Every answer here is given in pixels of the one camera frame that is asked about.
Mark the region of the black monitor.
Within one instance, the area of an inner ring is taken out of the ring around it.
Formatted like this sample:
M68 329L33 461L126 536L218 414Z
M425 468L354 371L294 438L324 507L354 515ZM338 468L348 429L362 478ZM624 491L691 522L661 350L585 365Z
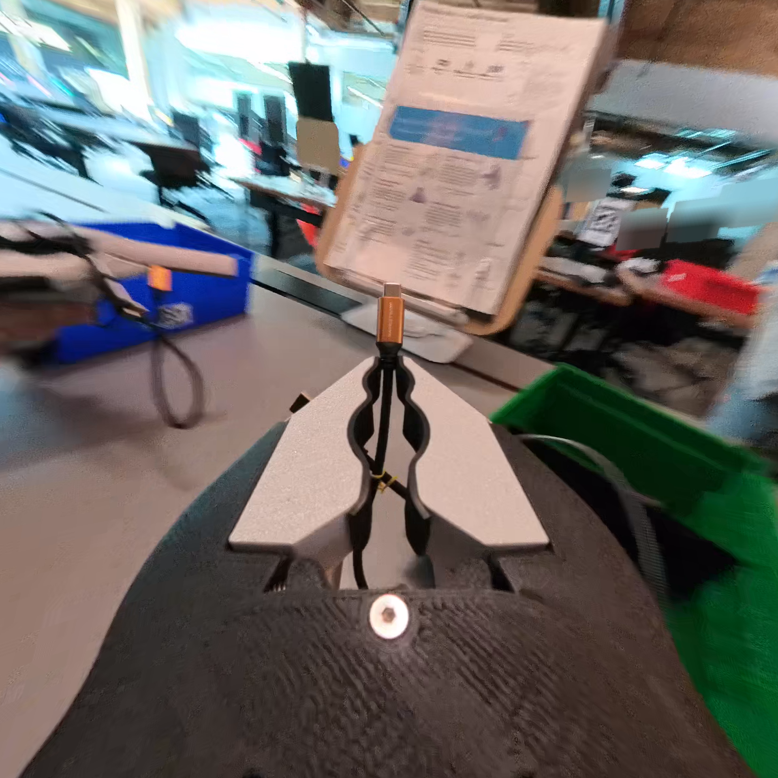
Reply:
M288 62L298 118L334 122L330 68L326 64Z

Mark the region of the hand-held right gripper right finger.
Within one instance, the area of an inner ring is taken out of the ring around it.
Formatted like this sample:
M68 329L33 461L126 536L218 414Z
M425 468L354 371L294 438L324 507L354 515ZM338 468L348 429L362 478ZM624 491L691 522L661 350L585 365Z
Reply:
M545 549L550 539L490 421L413 359L399 357L402 432L414 455L404 522L418 556Z

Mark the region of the red plastic bin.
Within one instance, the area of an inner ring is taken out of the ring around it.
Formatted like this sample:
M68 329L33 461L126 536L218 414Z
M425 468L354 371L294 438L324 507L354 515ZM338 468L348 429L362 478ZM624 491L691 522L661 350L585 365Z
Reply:
M659 283L679 296L743 315L756 313L761 289L727 272L673 259L666 263Z

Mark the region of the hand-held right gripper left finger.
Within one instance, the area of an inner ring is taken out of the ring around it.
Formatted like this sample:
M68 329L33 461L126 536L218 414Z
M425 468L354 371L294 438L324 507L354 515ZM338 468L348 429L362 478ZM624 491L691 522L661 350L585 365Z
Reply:
M352 552L348 517L368 496L372 478L354 433L371 408L368 378L376 357L292 413L228 537L231 551L318 563L340 585Z

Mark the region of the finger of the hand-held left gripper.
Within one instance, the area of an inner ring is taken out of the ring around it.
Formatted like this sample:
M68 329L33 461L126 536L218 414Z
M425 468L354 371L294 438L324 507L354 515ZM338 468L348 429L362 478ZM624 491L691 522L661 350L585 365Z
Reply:
M91 257L66 252L24 254L17 250L1 251L2 282L22 279L46 279L53 282L76 283L92 278L116 279L111 265L95 263Z
M106 232L77 232L76 235L98 254L141 267L160 266L171 271L221 278L239 275L238 260L230 255L151 244Z

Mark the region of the green plastic bin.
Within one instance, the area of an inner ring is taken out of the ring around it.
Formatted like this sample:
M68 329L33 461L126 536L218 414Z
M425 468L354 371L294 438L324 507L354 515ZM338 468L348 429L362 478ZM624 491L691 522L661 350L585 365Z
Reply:
M755 775L776 776L776 498L764 462L569 365L491 421L589 447L652 502L682 662Z

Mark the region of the blue plastic bin white tag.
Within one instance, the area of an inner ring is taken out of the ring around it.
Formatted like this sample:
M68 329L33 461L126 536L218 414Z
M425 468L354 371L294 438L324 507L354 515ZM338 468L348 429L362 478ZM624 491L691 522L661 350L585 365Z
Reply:
M164 227L151 222L108 222L92 225L110 234L167 248L220 254L237 262L237 276L219 278L173 271L170 290L155 298L147 277L124 281L131 297L158 317L163 329L178 333L241 316L248 310L248 294L254 253L200 229L176 223ZM44 366L72 365L88 359L146 344L152 340L148 327L118 316L111 305L100 302L95 325L62 328L44 351Z

